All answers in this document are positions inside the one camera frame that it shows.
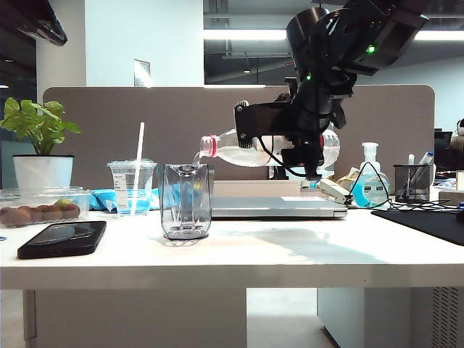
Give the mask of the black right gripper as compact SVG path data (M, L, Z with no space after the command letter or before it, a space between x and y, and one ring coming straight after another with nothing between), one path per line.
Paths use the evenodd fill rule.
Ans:
M341 103L347 97L347 85L332 86L311 76L301 81L287 78L286 83L289 95L278 100L289 103L285 112L290 130L285 137L293 147L283 149L281 159L285 167L304 167L306 179L317 181L322 177L318 167L328 167L338 157L339 145L334 135L324 133L330 125L335 128L346 125Z

